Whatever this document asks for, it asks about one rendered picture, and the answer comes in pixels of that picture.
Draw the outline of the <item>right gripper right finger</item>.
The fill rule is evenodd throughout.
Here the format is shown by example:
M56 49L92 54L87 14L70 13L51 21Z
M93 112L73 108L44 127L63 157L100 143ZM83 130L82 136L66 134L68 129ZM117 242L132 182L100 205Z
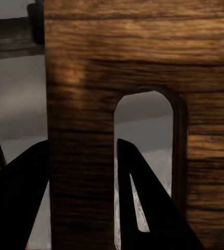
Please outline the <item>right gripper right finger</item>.
M121 250L206 250L138 148L118 140ZM150 232L141 232L130 181L138 193Z

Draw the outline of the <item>cutting board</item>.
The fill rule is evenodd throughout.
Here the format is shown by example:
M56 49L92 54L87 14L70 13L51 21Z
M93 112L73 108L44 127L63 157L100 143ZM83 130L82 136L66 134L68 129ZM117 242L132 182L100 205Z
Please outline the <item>cutting board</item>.
M224 0L43 0L52 250L114 244L114 112L173 109L171 199L224 250Z

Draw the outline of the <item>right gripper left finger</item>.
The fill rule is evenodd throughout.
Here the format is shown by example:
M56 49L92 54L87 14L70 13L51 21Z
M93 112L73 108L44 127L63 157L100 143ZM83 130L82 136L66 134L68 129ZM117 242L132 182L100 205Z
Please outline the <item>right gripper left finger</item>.
M0 250L27 249L48 181L48 140L0 170Z

